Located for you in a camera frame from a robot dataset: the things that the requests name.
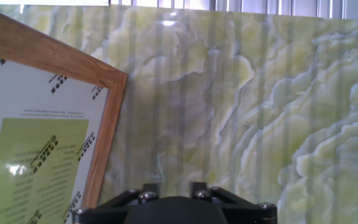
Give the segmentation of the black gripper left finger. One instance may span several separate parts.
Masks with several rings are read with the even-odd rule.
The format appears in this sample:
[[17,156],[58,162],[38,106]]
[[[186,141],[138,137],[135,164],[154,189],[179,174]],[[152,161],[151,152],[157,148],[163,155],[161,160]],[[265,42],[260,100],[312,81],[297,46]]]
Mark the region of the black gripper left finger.
[[145,202],[160,198],[159,184],[144,184],[141,189],[123,191],[96,208],[82,207],[72,211],[74,224],[124,223],[129,210]]

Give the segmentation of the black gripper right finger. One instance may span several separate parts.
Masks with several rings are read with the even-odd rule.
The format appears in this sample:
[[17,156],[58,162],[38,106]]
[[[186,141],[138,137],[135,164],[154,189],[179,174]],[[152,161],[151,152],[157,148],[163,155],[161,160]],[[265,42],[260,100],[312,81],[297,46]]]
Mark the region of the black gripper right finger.
[[227,223],[277,224],[274,203],[252,203],[222,187],[208,187],[206,182],[191,182],[190,196],[216,205]]

